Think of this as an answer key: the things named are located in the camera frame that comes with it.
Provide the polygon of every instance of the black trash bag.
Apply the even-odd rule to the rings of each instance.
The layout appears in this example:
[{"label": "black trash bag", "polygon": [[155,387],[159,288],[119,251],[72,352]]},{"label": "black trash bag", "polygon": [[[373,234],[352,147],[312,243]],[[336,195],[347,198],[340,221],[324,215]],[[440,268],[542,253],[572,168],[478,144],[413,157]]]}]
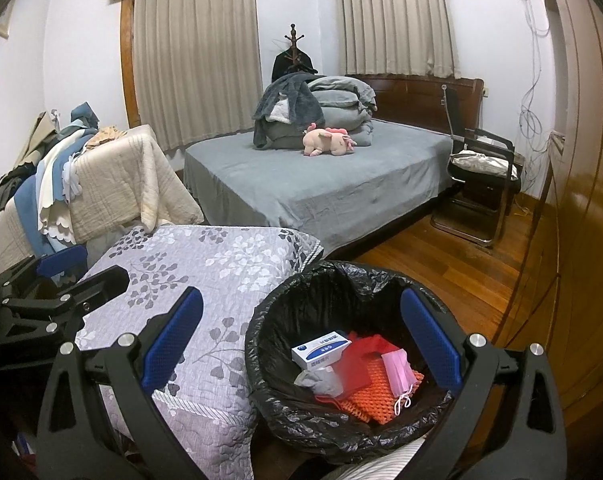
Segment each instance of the black trash bag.
[{"label": "black trash bag", "polygon": [[[251,400],[275,436],[342,464],[385,455],[432,429],[452,396],[437,386],[401,318],[399,300],[408,286],[450,314],[432,292],[404,274],[346,262],[315,264],[259,304],[246,333],[246,369]],[[301,370],[290,349],[333,330],[378,333],[406,350],[411,367],[424,374],[410,408],[375,426],[317,402],[309,389],[294,385]]]}]

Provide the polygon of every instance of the metal screw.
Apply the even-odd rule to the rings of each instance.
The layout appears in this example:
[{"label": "metal screw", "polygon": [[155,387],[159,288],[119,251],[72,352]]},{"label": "metal screw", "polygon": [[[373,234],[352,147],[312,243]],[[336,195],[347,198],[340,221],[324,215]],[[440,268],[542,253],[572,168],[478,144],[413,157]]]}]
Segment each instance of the metal screw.
[{"label": "metal screw", "polygon": [[539,343],[533,343],[533,344],[531,344],[531,352],[534,355],[542,355],[543,354],[543,346],[541,346]]},{"label": "metal screw", "polygon": [[486,346],[486,338],[481,334],[471,334],[470,344],[476,348],[481,348],[482,346]]},{"label": "metal screw", "polygon": [[70,352],[73,351],[74,348],[75,348],[75,346],[70,341],[67,341],[67,342],[63,343],[63,345],[60,346],[59,351],[63,355],[68,355]]},{"label": "metal screw", "polygon": [[134,342],[135,342],[135,336],[134,336],[134,334],[131,334],[130,332],[121,334],[119,336],[119,338],[117,339],[117,343],[119,343],[119,346],[130,346]]}]

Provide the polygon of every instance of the stuffed animal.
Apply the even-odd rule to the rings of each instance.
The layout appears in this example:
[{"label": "stuffed animal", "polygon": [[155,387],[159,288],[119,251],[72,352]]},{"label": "stuffed animal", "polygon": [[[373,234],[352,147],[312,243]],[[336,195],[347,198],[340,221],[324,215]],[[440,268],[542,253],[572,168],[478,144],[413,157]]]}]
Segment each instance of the stuffed animal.
[{"label": "stuffed animal", "polygon": [[324,152],[333,155],[345,155],[353,153],[357,143],[350,138],[348,132],[343,128],[317,128],[315,123],[310,124],[303,137],[304,155],[316,156]]}]

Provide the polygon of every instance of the bed headboard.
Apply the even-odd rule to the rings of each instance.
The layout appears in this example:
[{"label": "bed headboard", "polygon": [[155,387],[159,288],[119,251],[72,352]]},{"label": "bed headboard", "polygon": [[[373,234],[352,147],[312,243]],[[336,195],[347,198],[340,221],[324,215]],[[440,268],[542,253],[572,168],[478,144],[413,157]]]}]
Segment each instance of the bed headboard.
[{"label": "bed headboard", "polygon": [[481,79],[455,79],[418,75],[351,75],[368,83],[377,94],[373,118],[412,124],[435,132],[450,133],[443,107],[441,85],[456,89],[461,115],[467,128],[479,127],[479,109],[484,89]]}]

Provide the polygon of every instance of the curtain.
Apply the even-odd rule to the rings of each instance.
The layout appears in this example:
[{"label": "curtain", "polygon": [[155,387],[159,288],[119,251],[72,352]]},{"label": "curtain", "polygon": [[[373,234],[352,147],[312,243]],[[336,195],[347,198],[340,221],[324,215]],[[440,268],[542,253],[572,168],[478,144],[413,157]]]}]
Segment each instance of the curtain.
[{"label": "curtain", "polygon": [[445,0],[342,0],[342,73],[460,77]]},{"label": "curtain", "polygon": [[133,34],[139,115],[163,150],[254,125],[255,0],[135,0]]}]

